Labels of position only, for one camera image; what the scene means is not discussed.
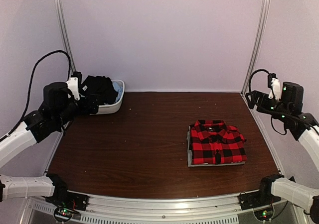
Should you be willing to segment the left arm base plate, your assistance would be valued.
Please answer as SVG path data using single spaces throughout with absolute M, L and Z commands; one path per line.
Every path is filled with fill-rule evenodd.
M 86 211 L 89 197 L 84 194 L 66 191 L 61 196 L 45 197 L 45 201 L 56 207 L 66 208 L 72 211 Z

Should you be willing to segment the white plastic laundry basket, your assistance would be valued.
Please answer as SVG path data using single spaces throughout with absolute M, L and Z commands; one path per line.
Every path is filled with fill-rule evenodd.
M 118 80 L 118 79 L 113 79 L 112 80 L 113 83 L 116 83 L 120 88 L 121 88 L 121 92 L 120 92 L 120 96 L 117 102 L 115 102 L 114 104 L 107 104 L 107 105 L 100 105 L 98 106 L 98 112 L 95 115 L 101 115 L 101 114 L 113 114 L 116 113 L 117 111 L 119 111 L 122 102 L 123 102 L 123 98 L 124 98 L 124 93 L 125 93 L 125 82 L 122 80 Z

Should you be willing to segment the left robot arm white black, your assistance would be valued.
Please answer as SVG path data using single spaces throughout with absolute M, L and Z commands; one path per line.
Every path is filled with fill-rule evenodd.
M 49 105 L 43 102 L 40 108 L 22 118 L 17 128 L 0 139 L 0 165 L 5 166 L 14 157 L 27 148 L 38 144 L 54 132 L 64 132 L 65 124 L 78 115 L 90 115 L 98 112 L 95 99 L 69 100 L 61 105 Z M 72 201 L 66 183 L 56 174 L 40 177 L 0 177 L 1 201 L 22 198 L 48 198 L 67 206 Z

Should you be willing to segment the red black plaid shirt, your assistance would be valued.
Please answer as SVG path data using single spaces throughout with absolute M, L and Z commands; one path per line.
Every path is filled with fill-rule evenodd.
M 247 161 L 246 138 L 222 120 L 197 120 L 190 125 L 193 164 L 226 164 Z

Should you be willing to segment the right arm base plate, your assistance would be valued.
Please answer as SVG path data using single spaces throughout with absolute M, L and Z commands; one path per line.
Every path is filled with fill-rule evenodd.
M 262 195 L 259 191 L 251 193 L 241 192 L 238 195 L 241 210 L 255 209 L 262 206 L 270 206 L 273 203 L 279 202 L 280 197 Z

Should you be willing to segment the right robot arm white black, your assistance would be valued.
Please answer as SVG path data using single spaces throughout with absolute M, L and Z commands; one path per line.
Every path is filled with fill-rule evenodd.
M 310 155 L 316 167 L 319 166 L 319 123 L 311 113 L 301 112 L 301 106 L 292 102 L 270 99 L 266 93 L 252 91 L 245 94 L 248 107 L 269 114 L 284 124 L 284 130 L 289 130 L 296 141 Z M 264 177 L 260 190 L 256 193 L 259 204 L 267 204 L 273 197 L 285 199 L 302 208 L 314 223 L 319 222 L 319 191 L 298 184 L 283 175 Z

